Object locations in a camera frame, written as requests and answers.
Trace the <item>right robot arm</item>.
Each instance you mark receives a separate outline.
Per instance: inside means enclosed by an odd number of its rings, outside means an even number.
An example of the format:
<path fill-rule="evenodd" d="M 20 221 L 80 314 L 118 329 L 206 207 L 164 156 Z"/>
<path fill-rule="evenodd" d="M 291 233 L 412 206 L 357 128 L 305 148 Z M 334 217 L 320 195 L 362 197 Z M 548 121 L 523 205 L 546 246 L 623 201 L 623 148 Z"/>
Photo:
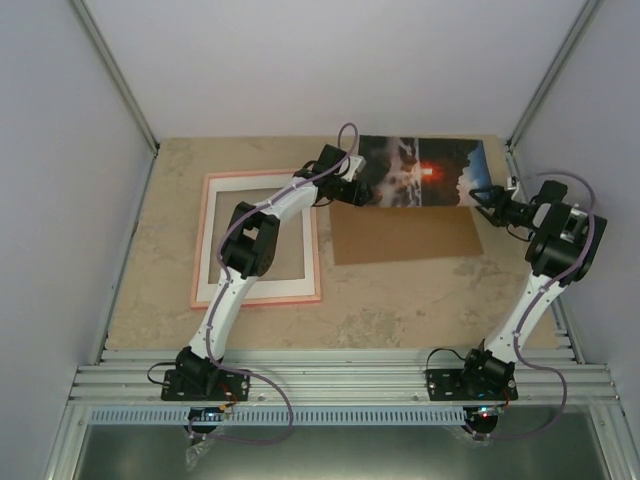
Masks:
<path fill-rule="evenodd" d="M 519 300 L 503 322 L 471 350 L 460 372 L 459 387 L 471 399 L 508 395 L 520 348 L 548 306 L 589 271 L 607 220 L 565 201 L 568 186 L 546 180 L 527 203 L 516 199 L 519 182 L 506 188 L 476 188 L 476 209 L 495 227 L 528 231 L 525 262 L 529 265 Z"/>

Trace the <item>sunset landscape photo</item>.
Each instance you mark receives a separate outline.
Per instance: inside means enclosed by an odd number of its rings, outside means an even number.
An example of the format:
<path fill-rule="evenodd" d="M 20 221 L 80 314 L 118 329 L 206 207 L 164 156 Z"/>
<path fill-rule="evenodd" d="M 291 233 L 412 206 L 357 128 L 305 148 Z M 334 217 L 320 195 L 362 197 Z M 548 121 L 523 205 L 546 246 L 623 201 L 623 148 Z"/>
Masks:
<path fill-rule="evenodd" d="M 362 179 L 375 207 L 467 207 L 470 192 L 492 185 L 484 143 L 477 139 L 363 135 Z"/>

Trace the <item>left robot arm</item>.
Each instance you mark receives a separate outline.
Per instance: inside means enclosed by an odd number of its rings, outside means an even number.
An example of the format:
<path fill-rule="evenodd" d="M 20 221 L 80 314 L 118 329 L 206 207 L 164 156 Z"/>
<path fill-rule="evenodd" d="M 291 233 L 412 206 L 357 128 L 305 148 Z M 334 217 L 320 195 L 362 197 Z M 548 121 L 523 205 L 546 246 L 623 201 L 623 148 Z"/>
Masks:
<path fill-rule="evenodd" d="M 216 252 L 221 272 L 213 300 L 174 368 L 165 373 L 163 400 L 213 400 L 224 393 L 220 384 L 226 375 L 245 380 L 248 371 L 226 367 L 222 361 L 245 297 L 273 264 L 280 227 L 322 199 L 366 205 L 373 192 L 360 179 L 365 165 L 363 157 L 327 144 L 275 194 L 256 204 L 237 204 Z"/>

